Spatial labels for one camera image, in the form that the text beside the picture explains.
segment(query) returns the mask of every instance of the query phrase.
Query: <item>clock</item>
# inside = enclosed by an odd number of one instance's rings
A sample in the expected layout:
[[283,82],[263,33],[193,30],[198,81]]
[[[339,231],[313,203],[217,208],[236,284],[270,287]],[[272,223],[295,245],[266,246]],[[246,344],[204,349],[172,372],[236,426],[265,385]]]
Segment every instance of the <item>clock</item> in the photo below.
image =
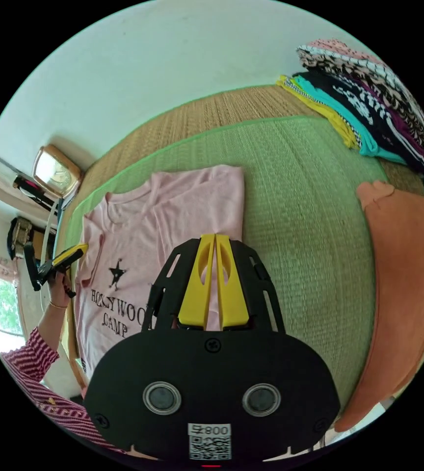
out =
[[77,191],[82,171],[57,147],[50,144],[40,148],[35,158],[33,177],[49,193],[66,199]]

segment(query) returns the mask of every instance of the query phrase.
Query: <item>striped sleeve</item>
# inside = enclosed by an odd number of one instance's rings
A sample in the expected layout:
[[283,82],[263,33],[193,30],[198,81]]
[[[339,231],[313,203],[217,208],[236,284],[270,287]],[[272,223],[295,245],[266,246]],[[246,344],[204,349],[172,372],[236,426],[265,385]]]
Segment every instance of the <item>striped sleeve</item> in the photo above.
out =
[[31,332],[25,346],[0,357],[22,391],[50,420],[96,445],[125,453],[104,440],[83,406],[40,384],[58,354],[48,347],[37,329]]
[[53,351],[40,336],[37,327],[30,333],[26,344],[9,353],[3,353],[2,359],[14,366],[34,381],[44,379],[52,363],[58,359],[58,353]]

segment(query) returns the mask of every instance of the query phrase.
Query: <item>folded clothes stack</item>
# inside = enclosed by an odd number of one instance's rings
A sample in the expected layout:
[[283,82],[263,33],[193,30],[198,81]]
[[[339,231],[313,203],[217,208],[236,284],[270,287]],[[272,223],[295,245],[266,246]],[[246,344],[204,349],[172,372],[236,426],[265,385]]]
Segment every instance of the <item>folded clothes stack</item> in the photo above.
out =
[[336,40],[297,48],[307,72],[277,84],[325,116],[363,156],[407,165],[424,178],[424,114],[380,59]]

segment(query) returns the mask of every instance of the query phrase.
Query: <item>green mat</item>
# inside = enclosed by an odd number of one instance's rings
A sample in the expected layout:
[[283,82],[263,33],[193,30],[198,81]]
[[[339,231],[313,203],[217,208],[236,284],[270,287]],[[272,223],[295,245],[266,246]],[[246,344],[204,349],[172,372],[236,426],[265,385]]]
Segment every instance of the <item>green mat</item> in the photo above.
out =
[[376,159],[346,148],[326,119],[244,122],[155,152],[75,209],[66,247],[79,242],[83,214],[106,192],[132,190],[153,172],[221,163],[244,167],[243,241],[271,275],[287,333],[326,361],[344,407],[366,361],[375,303],[370,233],[355,190],[387,179]]

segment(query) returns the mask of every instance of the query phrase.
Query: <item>label sticker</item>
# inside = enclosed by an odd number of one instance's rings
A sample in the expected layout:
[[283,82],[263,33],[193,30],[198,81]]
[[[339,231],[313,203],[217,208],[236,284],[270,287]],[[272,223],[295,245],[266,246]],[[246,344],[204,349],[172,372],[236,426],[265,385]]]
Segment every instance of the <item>label sticker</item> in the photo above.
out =
[[191,460],[231,460],[232,429],[229,423],[189,423]]

